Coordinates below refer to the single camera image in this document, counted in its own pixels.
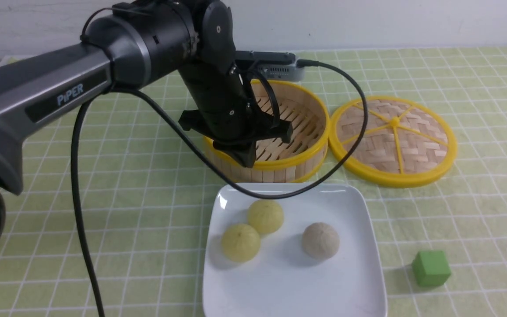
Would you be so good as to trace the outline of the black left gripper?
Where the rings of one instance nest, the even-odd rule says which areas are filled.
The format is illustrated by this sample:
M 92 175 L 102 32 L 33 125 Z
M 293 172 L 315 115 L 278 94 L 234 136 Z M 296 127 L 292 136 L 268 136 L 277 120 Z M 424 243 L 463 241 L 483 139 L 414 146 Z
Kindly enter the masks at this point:
M 292 124 L 280 118 L 276 93 L 257 70 L 223 74 L 215 66 L 195 62 L 178 72 L 197 107 L 184 111 L 179 118 L 183 130 L 194 130 L 229 147 L 227 155 L 244 168 L 255 165 L 257 141 L 280 139 L 290 143 Z M 266 92 L 269 113 L 257 103 L 252 78 L 257 78 Z

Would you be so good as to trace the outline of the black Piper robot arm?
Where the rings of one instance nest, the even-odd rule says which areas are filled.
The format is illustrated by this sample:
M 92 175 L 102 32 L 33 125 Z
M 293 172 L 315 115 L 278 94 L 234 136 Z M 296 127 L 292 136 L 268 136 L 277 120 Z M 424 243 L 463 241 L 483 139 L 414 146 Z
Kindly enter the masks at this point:
M 210 138 L 245 168 L 260 140 L 289 143 L 293 128 L 258 106 L 233 41 L 231 9 L 220 0 L 136 0 L 87 22 L 78 44 L 0 67 L 0 189 L 23 191 L 22 145 L 38 130 L 109 92 L 142 89 L 179 72 L 197 110 L 179 124 Z M 0 194 L 0 236 L 5 223 Z

